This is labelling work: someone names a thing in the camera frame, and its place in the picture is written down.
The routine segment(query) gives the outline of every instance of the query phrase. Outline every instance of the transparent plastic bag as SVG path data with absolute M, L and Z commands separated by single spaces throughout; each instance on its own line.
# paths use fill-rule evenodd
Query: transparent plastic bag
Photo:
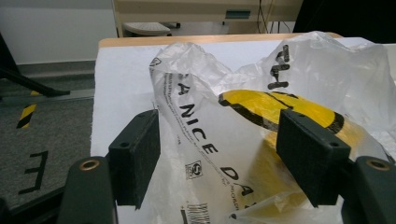
M 334 132 L 352 160 L 386 158 L 360 125 L 395 133 L 396 91 L 380 45 L 348 49 L 310 33 L 233 72 L 201 47 L 176 43 L 149 69 L 162 141 L 150 223 L 341 223 L 342 200 L 313 208 L 277 156 L 280 109 Z

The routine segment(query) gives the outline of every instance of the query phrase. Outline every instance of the floor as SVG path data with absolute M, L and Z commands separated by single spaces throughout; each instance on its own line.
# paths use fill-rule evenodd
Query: floor
M 227 35 L 228 22 L 182 22 L 172 35 Z M 268 33 L 288 33 L 292 23 L 268 24 Z M 60 90 L 94 89 L 94 62 L 21 66 L 21 73 Z M 0 79 L 0 96 L 26 96 L 31 91 Z M 0 198 L 10 208 L 24 205 L 64 185 L 76 160 L 90 155 L 93 99 L 0 107 Z M 28 126 L 19 127 L 28 117 Z

